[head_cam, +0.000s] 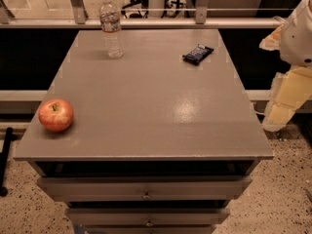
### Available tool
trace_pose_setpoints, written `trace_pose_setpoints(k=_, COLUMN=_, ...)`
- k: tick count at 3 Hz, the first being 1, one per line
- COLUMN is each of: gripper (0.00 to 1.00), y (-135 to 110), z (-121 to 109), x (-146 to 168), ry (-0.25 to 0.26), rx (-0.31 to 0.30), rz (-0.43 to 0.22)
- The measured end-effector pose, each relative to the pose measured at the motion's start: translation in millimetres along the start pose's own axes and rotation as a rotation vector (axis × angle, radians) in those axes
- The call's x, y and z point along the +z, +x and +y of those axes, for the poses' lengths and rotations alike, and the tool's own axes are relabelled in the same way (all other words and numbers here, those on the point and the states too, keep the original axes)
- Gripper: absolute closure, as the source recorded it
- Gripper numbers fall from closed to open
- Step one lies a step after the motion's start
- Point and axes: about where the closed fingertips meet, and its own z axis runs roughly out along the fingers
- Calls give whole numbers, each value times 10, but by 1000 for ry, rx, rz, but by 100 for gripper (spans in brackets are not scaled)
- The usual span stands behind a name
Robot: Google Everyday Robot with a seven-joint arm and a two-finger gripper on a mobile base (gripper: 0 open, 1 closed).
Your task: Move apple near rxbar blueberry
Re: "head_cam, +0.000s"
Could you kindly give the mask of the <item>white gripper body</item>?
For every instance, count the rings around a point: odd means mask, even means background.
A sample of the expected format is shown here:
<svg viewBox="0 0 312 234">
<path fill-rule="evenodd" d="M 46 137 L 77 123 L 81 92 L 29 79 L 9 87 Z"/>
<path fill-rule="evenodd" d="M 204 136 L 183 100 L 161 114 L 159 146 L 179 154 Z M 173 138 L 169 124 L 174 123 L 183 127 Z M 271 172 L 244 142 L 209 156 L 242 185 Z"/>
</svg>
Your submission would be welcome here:
<svg viewBox="0 0 312 234">
<path fill-rule="evenodd" d="M 298 66 L 312 66 L 311 0 L 301 0 L 283 24 L 281 60 Z"/>
</svg>

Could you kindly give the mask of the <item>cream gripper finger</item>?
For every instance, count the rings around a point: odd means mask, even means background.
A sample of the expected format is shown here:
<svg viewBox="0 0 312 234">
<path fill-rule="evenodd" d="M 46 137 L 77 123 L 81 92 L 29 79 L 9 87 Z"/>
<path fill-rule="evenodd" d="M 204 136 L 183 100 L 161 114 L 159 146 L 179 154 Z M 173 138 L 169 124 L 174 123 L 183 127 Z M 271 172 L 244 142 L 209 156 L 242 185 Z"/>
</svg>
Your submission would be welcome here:
<svg viewBox="0 0 312 234">
<path fill-rule="evenodd" d="M 283 129 L 295 112 L 312 97 L 312 68 L 292 66 L 286 73 L 277 73 L 264 110 L 262 127 L 268 132 Z"/>
<path fill-rule="evenodd" d="M 280 49 L 280 38 L 283 26 L 278 26 L 259 43 L 259 48 L 266 51 L 276 51 Z"/>
</svg>

